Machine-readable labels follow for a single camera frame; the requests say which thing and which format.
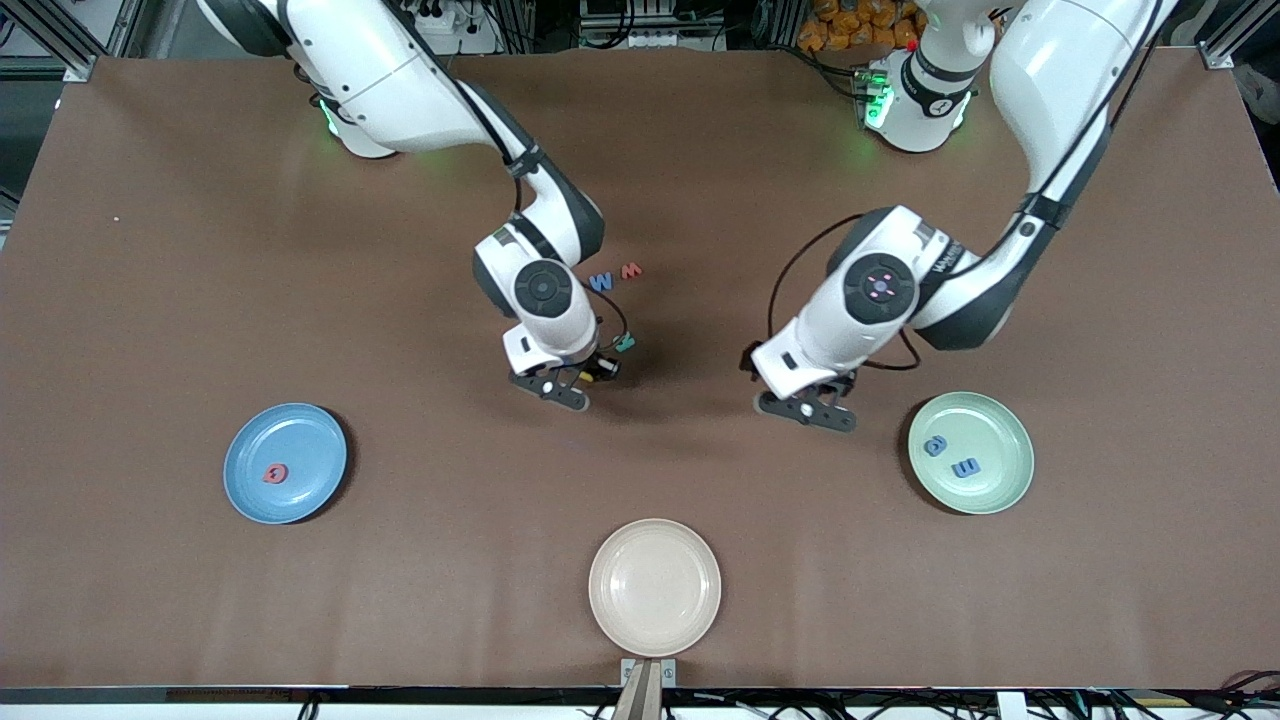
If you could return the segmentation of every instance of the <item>green plate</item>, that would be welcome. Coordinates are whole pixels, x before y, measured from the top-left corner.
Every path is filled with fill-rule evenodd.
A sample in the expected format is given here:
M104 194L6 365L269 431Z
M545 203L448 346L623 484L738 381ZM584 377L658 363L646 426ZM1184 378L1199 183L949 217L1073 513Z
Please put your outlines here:
M924 489L954 510L1000 512L1032 487L1032 438L1018 416L986 395L934 397L915 414L906 442Z

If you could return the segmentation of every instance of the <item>table surface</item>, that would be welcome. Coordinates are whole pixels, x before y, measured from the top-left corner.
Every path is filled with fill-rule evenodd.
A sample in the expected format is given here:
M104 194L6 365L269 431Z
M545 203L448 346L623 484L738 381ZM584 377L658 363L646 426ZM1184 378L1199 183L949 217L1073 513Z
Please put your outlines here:
M906 202L989 246L1027 182L989 94L913 156L781 54L454 70L603 209L581 275L643 266L611 293L637 340L623 379L586 414L507 384L508 320L468 265L511 202L490 150L356 159L283 61L102 60L0 256L0 682L616 682L588 569L649 516L723 573L684 684L1216 687L1280 665L1280 200L1229 74L1157 51L1004 332L865 372L837 436L756 415L740 352L780 266L846 214ZM905 424L954 389L1034 438L1007 512L948 514L909 479ZM223 456L287 401L335 411L355 466L323 515L257 525Z

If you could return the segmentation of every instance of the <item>blue plate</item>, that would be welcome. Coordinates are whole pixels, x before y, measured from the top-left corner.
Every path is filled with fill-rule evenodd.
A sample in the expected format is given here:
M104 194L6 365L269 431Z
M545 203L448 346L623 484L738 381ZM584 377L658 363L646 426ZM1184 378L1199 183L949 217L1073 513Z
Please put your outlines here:
M346 469L347 437L333 415L287 402L259 413L236 433L223 487L241 515L280 525L320 510Z

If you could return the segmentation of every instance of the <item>white robotic arm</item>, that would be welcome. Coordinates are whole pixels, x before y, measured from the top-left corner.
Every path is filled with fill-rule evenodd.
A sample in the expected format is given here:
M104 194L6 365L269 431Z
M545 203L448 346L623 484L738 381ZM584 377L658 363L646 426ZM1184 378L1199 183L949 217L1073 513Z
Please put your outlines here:
M413 27L384 0L197 0L214 27L247 51L289 56L319 94L332 132L353 154L384 158L479 143L498 150L535 200L476 245L472 273L520 324L503 336L511 380L572 410L588 398L580 370L611 379L596 319L568 270L594 255L604 219L513 117L479 87L449 76ZM559 377L564 369L568 382Z
M928 5L931 18L943 4ZM966 12L977 8L970 0L955 4ZM978 10L982 20L987 9ZM852 414L838 406L838 398L849 392L858 366L904 325L938 350L969 350L995 336L1106 150L1107 101L1171 9L1172 0L1021 5L995 51L991 85L1001 115L1027 154L1030 190L1000 242L979 258L906 208L868 213L850 229L828 264L827 279L800 314L751 352L754 372L771 391L756 398L756 407L850 432ZM964 23L951 27L961 40L983 37L966 35ZM899 64L900 73L914 65L908 60ZM890 76L888 83L900 86L901 78ZM906 111L910 105L895 108L904 110L901 118L913 118ZM882 284L896 295L886 299Z

